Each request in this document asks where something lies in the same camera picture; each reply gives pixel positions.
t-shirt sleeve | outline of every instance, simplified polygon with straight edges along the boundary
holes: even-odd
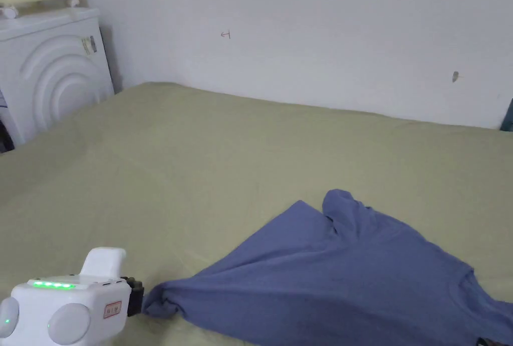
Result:
[[[337,234],[349,243],[386,237],[408,226],[366,207],[347,191],[331,190],[324,197],[323,214],[333,221]]]

green bedsheet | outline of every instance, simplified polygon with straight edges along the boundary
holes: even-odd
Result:
[[[79,272],[193,275],[298,199],[341,188],[411,224],[513,301],[513,133],[145,84],[0,156],[0,298]],[[180,318],[129,319],[119,345],[239,344]]]

led indicator strip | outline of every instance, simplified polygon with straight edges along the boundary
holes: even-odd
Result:
[[[53,288],[53,289],[57,289],[57,290],[71,290],[72,288],[76,287],[74,284],[52,283],[52,282],[42,282],[42,281],[34,282],[33,286],[40,287],[40,288]]]

